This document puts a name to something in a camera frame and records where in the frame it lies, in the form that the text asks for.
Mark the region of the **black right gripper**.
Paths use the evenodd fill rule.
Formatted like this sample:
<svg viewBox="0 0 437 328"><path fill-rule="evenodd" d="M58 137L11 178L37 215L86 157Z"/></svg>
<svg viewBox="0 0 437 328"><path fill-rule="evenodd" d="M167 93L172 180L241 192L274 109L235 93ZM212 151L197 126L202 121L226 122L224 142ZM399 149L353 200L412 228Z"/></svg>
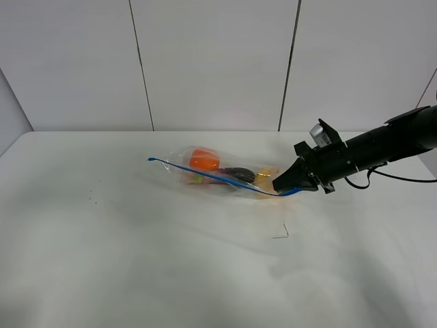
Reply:
<svg viewBox="0 0 437 328"><path fill-rule="evenodd" d="M316 145L312 148L305 141L296 144L294 150L298 158L272 181L273 189L279 195L291 195L297 190L317 191L319 188L332 193L335 181L357 172L354 159L339 133L321 119L318 124L328 133L331 144L323 148Z"/></svg>

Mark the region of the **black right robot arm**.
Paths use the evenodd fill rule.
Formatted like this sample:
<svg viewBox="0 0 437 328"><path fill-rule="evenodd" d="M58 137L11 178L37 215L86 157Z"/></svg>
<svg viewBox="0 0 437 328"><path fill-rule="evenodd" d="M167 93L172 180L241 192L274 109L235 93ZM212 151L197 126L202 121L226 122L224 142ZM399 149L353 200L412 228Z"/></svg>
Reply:
<svg viewBox="0 0 437 328"><path fill-rule="evenodd" d="M391 118L383 126L347 141L325 121L310 130L316 147L302 141L294 146L294 164L272 181L281 195L297 191L332 193L335 181L436 148L436 107L418 107Z"/></svg>

